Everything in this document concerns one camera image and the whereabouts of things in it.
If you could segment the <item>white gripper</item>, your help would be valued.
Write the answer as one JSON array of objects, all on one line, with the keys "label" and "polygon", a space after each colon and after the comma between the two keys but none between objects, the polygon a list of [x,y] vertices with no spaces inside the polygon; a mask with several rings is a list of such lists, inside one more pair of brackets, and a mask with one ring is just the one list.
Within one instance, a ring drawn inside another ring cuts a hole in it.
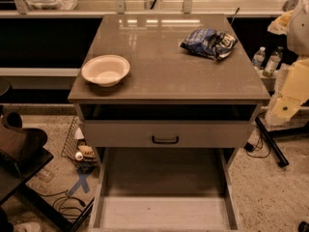
[{"label": "white gripper", "polygon": [[296,114],[309,100],[309,58],[293,62],[279,90],[273,107],[274,114]]}]

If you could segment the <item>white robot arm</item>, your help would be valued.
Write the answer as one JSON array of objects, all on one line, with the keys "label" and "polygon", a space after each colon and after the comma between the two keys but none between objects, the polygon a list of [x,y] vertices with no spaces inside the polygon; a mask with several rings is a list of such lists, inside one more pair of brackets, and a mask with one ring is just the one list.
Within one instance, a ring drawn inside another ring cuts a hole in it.
[{"label": "white robot arm", "polygon": [[309,100],[309,0],[300,0],[292,11],[285,12],[270,23],[268,32],[287,36],[287,48],[298,55],[270,113],[291,118]]}]

